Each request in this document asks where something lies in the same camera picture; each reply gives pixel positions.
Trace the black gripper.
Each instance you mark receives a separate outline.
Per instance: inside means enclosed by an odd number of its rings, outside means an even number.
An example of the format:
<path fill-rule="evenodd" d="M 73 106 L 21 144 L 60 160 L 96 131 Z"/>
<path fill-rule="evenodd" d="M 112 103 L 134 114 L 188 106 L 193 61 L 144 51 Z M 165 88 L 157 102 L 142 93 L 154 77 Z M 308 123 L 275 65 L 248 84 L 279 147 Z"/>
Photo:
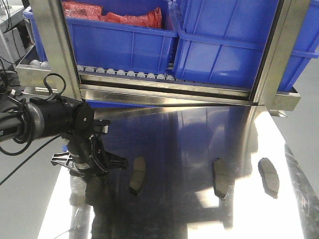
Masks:
<path fill-rule="evenodd" d="M 102 136 L 106 135 L 110 124 L 110 120 L 95 119 L 85 130 L 62 133 L 67 151 L 54 154 L 52 165 L 64 166 L 74 176 L 103 176 L 111 169 L 127 168 L 127 159 L 104 148 Z"/>

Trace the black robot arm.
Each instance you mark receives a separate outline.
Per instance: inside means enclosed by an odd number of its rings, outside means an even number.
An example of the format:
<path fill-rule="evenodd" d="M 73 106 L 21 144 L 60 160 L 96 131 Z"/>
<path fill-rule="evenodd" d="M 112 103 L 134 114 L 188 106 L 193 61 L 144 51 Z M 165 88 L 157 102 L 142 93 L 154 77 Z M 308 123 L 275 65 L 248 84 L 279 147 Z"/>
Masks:
<path fill-rule="evenodd" d="M 17 152 L 0 150 L 7 156 L 25 152 L 34 140 L 51 137 L 62 138 L 66 153 L 52 157 L 52 165 L 68 168 L 74 176 L 104 176 L 111 169 L 128 165 L 125 158 L 107 152 L 102 136 L 107 133 L 109 120 L 95 119 L 94 109 L 85 101 L 63 96 L 63 90 L 54 94 L 44 79 L 49 91 L 46 99 L 33 97 L 29 100 L 10 98 L 15 105 L 0 114 L 0 140 L 24 144 Z"/>

